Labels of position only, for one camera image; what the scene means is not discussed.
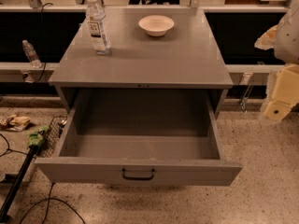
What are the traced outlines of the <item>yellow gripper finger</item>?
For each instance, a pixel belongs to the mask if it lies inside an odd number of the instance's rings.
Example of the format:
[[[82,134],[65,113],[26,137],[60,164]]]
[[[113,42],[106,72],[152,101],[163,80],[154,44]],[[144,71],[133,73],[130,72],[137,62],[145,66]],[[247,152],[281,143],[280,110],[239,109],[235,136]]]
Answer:
[[[256,49],[268,50],[272,49],[276,43],[277,26],[269,28],[254,43]]]
[[[287,63],[274,78],[263,116],[271,121],[281,121],[299,103],[299,65]]]

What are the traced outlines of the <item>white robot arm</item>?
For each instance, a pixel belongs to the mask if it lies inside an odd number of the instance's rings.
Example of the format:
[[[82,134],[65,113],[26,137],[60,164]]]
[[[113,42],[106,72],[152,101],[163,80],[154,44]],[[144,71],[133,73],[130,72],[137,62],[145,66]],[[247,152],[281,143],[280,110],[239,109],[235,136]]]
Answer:
[[[285,65],[271,72],[259,121],[263,125],[281,122],[299,103],[299,7],[291,6],[278,25],[268,29],[254,44],[257,49],[273,49]]]

